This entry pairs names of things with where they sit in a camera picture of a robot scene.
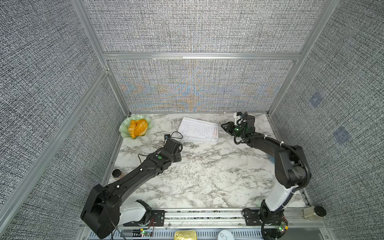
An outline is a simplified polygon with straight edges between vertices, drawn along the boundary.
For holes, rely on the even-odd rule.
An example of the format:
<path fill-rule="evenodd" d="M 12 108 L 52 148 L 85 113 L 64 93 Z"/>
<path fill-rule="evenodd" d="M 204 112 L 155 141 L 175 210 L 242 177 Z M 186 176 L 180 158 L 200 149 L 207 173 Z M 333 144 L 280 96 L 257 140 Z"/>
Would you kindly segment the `white keyboard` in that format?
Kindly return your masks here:
<path fill-rule="evenodd" d="M 184 117 L 179 126 L 184 136 L 214 140 L 218 138 L 218 126 L 215 123 Z"/>

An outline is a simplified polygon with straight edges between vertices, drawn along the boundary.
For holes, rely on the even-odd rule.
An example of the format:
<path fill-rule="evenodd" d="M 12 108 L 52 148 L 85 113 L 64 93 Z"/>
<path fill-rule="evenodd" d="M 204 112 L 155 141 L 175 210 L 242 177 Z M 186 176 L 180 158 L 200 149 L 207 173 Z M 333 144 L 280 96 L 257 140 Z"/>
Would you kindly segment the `pink keyboard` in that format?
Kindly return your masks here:
<path fill-rule="evenodd" d="M 219 131 L 217 126 L 194 125 L 181 132 L 191 142 L 217 142 Z"/>

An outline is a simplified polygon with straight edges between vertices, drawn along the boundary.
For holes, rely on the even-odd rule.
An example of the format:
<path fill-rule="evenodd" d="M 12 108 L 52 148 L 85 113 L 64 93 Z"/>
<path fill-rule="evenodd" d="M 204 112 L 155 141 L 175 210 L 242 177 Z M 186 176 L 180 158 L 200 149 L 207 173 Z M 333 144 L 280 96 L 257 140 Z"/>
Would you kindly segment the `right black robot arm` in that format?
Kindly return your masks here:
<path fill-rule="evenodd" d="M 261 222 L 270 224 L 273 217 L 283 213 L 293 195 L 310 182 L 312 174 L 303 148 L 256 132 L 255 117 L 247 112 L 235 113 L 235 121 L 224 123 L 221 128 L 234 138 L 236 145 L 246 144 L 275 159 L 276 183 L 259 210 Z"/>

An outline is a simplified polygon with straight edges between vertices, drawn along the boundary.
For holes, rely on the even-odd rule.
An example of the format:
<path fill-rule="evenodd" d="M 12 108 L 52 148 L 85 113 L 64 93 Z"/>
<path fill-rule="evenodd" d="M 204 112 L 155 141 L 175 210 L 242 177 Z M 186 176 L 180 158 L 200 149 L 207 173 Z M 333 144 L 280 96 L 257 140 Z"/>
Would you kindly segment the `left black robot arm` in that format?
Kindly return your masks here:
<path fill-rule="evenodd" d="M 118 228 L 122 203 L 148 180 L 162 174 L 174 162 L 181 161 L 183 145 L 173 139 L 149 154 L 143 163 L 123 178 L 103 187 L 94 186 L 81 213 L 82 221 L 100 238 Z"/>

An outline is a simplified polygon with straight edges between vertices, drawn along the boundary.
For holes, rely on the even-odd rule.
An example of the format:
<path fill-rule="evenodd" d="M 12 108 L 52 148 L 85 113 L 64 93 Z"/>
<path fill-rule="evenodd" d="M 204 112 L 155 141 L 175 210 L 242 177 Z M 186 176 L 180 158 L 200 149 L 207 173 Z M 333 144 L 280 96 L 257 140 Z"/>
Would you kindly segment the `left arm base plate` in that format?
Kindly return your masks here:
<path fill-rule="evenodd" d="M 139 222 L 128 222 L 123 224 L 124 227 L 138 227 L 148 229 L 150 226 L 163 227 L 165 222 L 164 210 L 152 210 L 150 214 L 145 214 Z"/>

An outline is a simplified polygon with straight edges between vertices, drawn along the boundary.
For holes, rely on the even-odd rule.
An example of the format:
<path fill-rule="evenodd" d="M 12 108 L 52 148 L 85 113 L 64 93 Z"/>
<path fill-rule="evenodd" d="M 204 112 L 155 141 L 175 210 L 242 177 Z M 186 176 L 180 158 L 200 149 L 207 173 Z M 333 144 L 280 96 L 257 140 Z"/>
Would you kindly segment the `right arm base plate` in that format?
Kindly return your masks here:
<path fill-rule="evenodd" d="M 284 216 L 284 210 L 271 212 L 266 208 L 242 210 L 242 216 L 246 221 L 247 226 L 280 226 L 287 225 L 288 221 Z"/>

